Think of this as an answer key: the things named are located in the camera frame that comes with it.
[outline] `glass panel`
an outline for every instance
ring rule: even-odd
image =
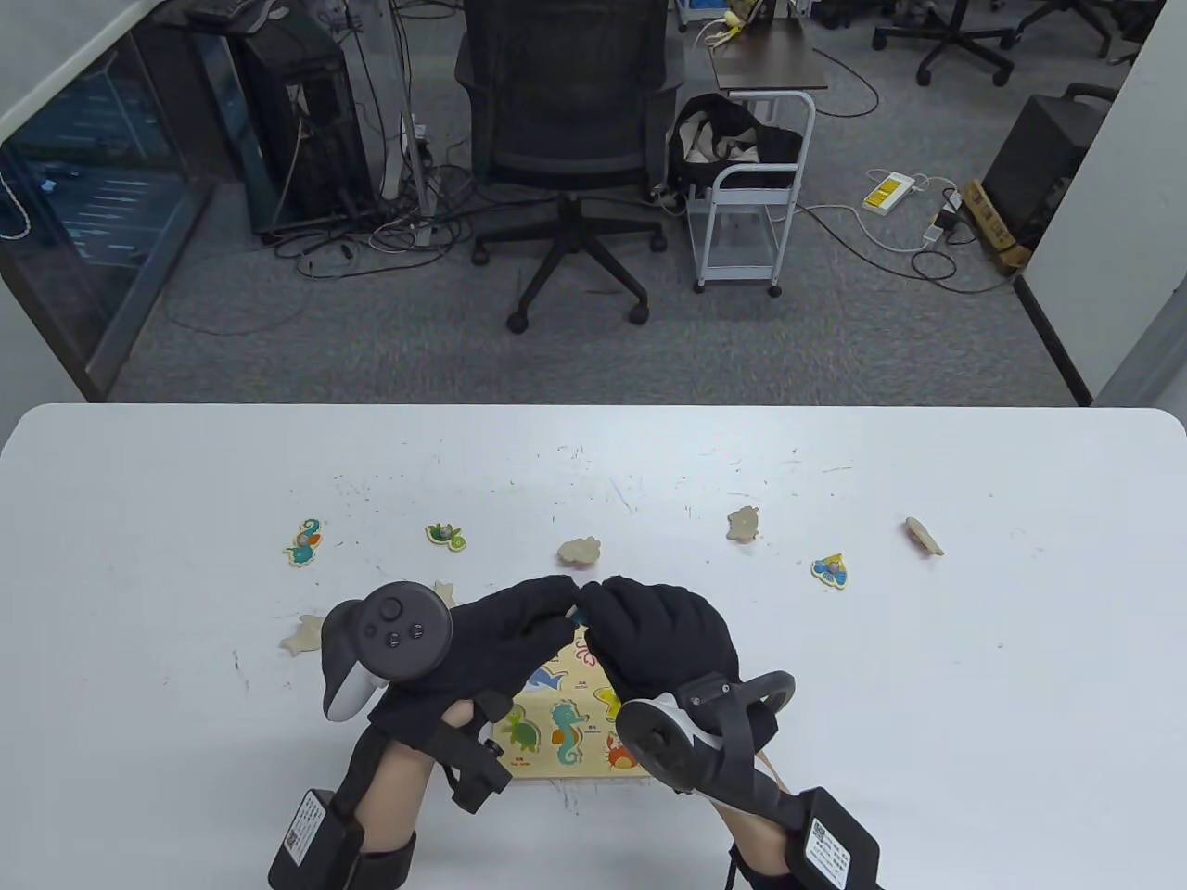
[[[2,154],[33,217],[32,235],[6,246],[87,362],[188,191],[132,42],[63,89]],[[13,212],[0,210],[6,231]]]

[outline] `skin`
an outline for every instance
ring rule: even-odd
[[[457,701],[442,719],[451,726],[464,726],[474,719],[474,704]],[[760,757],[770,767],[766,755]],[[430,757],[407,745],[398,742],[388,745],[375,778],[355,812],[355,818],[364,832],[363,853],[393,852],[407,846],[412,840],[433,763]],[[787,873],[787,864],[783,862],[787,835],[782,828],[749,813],[738,813],[724,807],[716,809],[734,835],[738,852],[747,865],[760,875]]]

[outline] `wooden puzzle board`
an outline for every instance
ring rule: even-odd
[[[495,726],[515,778],[631,778],[647,773],[614,731],[621,703],[579,628],[572,646],[537,670]]]

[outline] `black battery pack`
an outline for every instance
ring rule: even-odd
[[[878,843],[824,788],[796,795],[807,818],[788,833],[787,867],[806,890],[876,890]]]
[[[343,820],[330,801],[334,792],[311,788],[268,869],[272,890],[342,890],[363,844],[362,826]]]

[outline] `bag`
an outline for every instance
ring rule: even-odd
[[[677,115],[668,140],[668,186],[684,193],[690,186],[710,189],[735,164],[794,164],[802,136],[760,123],[744,106],[718,93],[693,96]],[[792,171],[745,172],[725,180],[728,189],[786,189]]]

